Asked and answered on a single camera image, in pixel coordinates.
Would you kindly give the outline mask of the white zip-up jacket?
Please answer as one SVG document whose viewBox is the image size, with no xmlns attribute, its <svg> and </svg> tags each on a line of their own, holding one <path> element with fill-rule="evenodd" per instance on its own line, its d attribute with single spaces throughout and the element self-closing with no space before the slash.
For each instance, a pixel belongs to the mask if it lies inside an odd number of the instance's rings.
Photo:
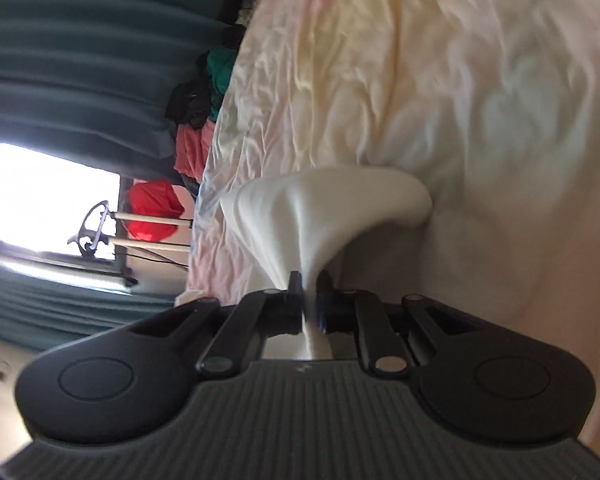
<svg viewBox="0 0 600 480">
<path fill-rule="evenodd" d="M 256 266 L 251 280 L 282 288 L 302 276 L 302 356 L 332 357 L 318 328 L 316 280 L 347 244 L 391 223 L 415 229 L 432 211 L 426 186 L 406 172 L 382 167 L 314 168 L 250 181 L 223 196 L 228 230 Z"/>
</svg>

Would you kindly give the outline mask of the green garment on pile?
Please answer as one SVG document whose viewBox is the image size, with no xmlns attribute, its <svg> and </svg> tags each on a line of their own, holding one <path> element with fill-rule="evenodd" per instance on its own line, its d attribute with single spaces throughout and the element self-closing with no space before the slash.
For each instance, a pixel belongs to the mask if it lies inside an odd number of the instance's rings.
<svg viewBox="0 0 600 480">
<path fill-rule="evenodd" d="M 207 56 L 206 75 L 209 81 L 210 119 L 212 122 L 218 121 L 236 58 L 237 52 L 226 47 L 214 49 Z"/>
</svg>

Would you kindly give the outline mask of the pastel floral bed cover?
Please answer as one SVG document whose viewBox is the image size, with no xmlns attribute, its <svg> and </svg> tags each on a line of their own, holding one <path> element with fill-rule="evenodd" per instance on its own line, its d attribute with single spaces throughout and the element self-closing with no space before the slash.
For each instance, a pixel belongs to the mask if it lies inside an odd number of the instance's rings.
<svg viewBox="0 0 600 480">
<path fill-rule="evenodd" d="M 311 167 L 388 166 L 434 201 L 343 277 L 556 344 L 592 370 L 600 453 L 600 0 L 260 0 L 215 126 L 187 285 L 266 285 L 220 201 Z"/>
</svg>

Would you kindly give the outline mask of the black garment on pile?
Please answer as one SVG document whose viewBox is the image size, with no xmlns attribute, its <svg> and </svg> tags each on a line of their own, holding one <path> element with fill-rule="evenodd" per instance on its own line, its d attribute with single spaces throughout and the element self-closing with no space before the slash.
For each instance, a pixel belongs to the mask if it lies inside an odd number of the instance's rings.
<svg viewBox="0 0 600 480">
<path fill-rule="evenodd" d="M 190 125 L 200 129 L 211 113 L 211 98 L 207 84 L 192 79 L 178 84 L 170 95 L 164 117 L 175 125 Z"/>
</svg>

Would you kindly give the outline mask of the teal curtain left panel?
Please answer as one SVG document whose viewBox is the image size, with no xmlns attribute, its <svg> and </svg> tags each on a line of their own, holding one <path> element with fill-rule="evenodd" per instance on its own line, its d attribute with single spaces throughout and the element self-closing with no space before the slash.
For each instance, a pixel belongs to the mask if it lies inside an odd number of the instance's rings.
<svg viewBox="0 0 600 480">
<path fill-rule="evenodd" d="M 29 350 L 46 351 L 173 307 L 172 296 L 105 292 L 0 266 L 0 340 Z"/>
</svg>

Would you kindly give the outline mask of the pink garment on pile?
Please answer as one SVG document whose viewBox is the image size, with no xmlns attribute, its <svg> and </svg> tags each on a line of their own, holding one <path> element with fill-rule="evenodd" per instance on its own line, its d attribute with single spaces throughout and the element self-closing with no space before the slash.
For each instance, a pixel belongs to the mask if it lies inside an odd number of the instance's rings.
<svg viewBox="0 0 600 480">
<path fill-rule="evenodd" d="M 179 125 L 175 138 L 174 169 L 179 174 L 202 180 L 206 168 L 215 123 L 207 119 L 204 125 L 195 129 L 189 124 Z"/>
</svg>

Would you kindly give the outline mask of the white garment steamer stand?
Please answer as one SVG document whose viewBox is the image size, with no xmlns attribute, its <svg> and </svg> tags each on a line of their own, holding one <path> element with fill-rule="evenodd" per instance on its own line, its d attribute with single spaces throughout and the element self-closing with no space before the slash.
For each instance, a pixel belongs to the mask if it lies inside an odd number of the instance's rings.
<svg viewBox="0 0 600 480">
<path fill-rule="evenodd" d="M 100 246 L 111 246 L 114 249 L 124 249 L 129 257 L 182 266 L 169 257 L 169 254 L 186 254 L 189 251 L 187 244 L 167 240 L 141 240 L 131 234 L 131 222 L 146 223 L 148 226 L 168 226 L 175 231 L 181 228 L 190 230 L 193 226 L 192 219 L 146 216 L 112 210 L 109 203 L 102 200 L 87 211 L 76 234 L 68 239 L 67 244 L 76 245 L 80 256 L 87 260 L 97 257 Z"/>
</svg>

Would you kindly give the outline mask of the red bag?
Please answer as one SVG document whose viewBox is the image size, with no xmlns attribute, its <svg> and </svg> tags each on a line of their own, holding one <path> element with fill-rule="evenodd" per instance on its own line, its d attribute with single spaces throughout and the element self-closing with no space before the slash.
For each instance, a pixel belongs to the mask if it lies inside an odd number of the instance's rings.
<svg viewBox="0 0 600 480">
<path fill-rule="evenodd" d="M 168 180 L 136 182 L 129 190 L 128 204 L 132 214 L 179 219 L 185 208 Z M 125 223 L 130 237 L 143 242 L 162 242 L 172 236 L 175 224 L 131 220 Z"/>
</svg>

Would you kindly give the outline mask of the teal curtain panel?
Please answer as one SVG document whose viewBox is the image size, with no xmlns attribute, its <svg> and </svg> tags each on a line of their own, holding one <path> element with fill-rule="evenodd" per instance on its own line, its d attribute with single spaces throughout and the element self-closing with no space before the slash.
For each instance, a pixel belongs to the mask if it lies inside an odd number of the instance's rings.
<svg viewBox="0 0 600 480">
<path fill-rule="evenodd" d="M 0 142 L 175 179 L 164 111 L 221 39 L 226 0 L 0 0 Z"/>
<path fill-rule="evenodd" d="M 0 340 L 29 350 L 46 351 L 173 307 L 172 296 L 105 292 L 0 266 Z"/>
</svg>

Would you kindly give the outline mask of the teal curtain right panel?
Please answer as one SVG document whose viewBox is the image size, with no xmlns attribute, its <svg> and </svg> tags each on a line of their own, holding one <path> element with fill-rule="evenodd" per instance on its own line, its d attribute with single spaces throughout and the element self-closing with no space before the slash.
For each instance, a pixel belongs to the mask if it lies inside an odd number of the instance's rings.
<svg viewBox="0 0 600 480">
<path fill-rule="evenodd" d="M 0 0 L 0 142 L 175 179 L 164 111 L 221 39 L 226 0 Z"/>
</svg>

